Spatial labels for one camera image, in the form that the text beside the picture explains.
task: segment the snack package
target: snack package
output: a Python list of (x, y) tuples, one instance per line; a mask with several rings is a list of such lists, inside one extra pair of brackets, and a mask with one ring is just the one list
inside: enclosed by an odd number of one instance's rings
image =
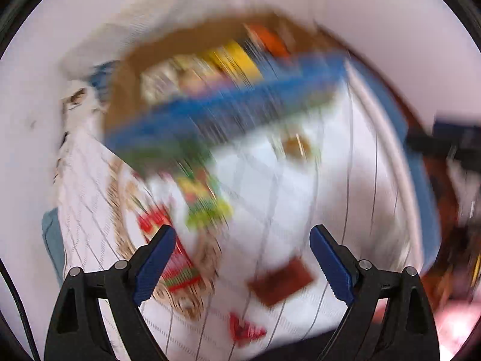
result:
[(285, 158), (298, 164), (320, 160), (320, 150), (300, 126), (284, 126), (280, 134), (273, 136), (271, 143), (278, 159)]
[(175, 56), (141, 76), (142, 95), (150, 105), (200, 96), (230, 85), (233, 83), (226, 74), (196, 55)]
[(249, 39), (261, 50), (269, 52), (275, 58), (287, 58), (290, 53), (277, 34), (260, 24), (247, 24)]
[(162, 272), (160, 281), (170, 292), (175, 292), (201, 280), (199, 271), (194, 267), (182, 243), (177, 238), (176, 247)]
[(232, 208), (220, 197), (216, 179), (205, 168), (189, 171), (176, 181), (188, 205), (189, 228), (216, 228), (232, 215)]
[(237, 86), (251, 86), (262, 80), (262, 74), (245, 50), (235, 41), (209, 50), (203, 57), (227, 74)]

